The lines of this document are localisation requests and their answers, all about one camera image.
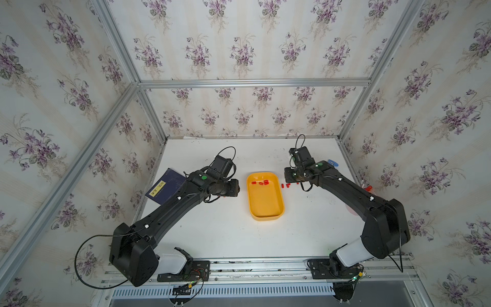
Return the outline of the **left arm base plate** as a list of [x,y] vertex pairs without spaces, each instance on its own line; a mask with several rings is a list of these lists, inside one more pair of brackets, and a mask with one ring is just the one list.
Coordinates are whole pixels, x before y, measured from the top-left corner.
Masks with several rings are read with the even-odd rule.
[[211,262],[208,260],[193,260],[185,264],[184,268],[177,274],[161,274],[157,276],[158,282],[191,282],[191,281],[208,281],[210,276]]

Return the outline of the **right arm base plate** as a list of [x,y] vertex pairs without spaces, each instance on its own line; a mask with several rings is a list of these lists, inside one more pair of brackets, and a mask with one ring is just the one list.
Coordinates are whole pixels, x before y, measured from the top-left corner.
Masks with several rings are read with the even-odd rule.
[[314,280],[357,280],[364,272],[361,264],[345,267],[336,258],[312,258],[306,264]]

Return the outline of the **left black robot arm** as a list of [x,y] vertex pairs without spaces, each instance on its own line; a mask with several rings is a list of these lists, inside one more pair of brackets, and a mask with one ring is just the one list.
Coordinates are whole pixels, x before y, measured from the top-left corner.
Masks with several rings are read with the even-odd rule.
[[239,192],[237,179],[214,179],[202,171],[190,174],[181,188],[149,215],[130,226],[122,223],[112,234],[100,235],[112,239],[109,262],[133,286],[143,285],[159,264],[160,256],[154,249],[181,218],[200,203],[210,203],[211,196],[236,197]]

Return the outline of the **yellow plastic storage box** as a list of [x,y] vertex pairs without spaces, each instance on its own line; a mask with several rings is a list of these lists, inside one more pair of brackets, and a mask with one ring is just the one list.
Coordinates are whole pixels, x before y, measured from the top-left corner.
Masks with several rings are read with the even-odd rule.
[[[269,181],[269,185],[259,185],[259,182]],[[257,221],[272,221],[279,219],[285,212],[285,204],[281,193],[280,181],[272,172],[251,173],[247,177],[247,192],[249,211]]]

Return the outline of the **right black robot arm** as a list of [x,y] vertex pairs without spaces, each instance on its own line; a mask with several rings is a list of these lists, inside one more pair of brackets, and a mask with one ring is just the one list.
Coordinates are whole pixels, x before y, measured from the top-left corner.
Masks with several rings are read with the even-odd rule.
[[329,273],[332,276],[342,278],[361,262],[372,258],[384,259],[410,241],[405,209],[398,200],[386,200],[369,193],[329,163],[286,167],[284,175],[288,184],[309,182],[330,192],[364,221],[358,239],[329,255]]

